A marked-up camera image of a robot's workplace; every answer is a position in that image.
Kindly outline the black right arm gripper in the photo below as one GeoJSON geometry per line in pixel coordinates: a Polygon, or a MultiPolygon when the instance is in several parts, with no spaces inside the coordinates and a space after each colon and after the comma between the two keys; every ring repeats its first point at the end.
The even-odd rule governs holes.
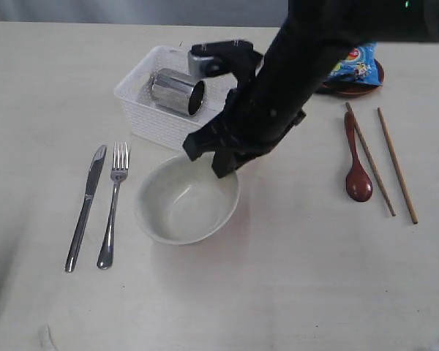
{"type": "Polygon", "coordinates": [[[224,178],[270,153],[305,117],[306,102],[307,81],[250,78],[238,82],[228,92],[219,116],[189,133],[182,148],[192,162],[214,152],[211,168],[224,178]]]}

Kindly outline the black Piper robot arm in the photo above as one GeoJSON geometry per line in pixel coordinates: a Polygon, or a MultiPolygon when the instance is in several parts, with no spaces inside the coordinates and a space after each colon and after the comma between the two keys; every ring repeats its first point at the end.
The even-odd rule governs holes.
{"type": "Polygon", "coordinates": [[[193,45],[193,72],[232,74],[237,85],[223,109],[188,134],[187,156],[213,153],[223,178],[270,153],[304,119],[303,106],[336,64],[371,42],[439,42],[439,1],[290,1],[265,53],[241,39],[193,45]]]}

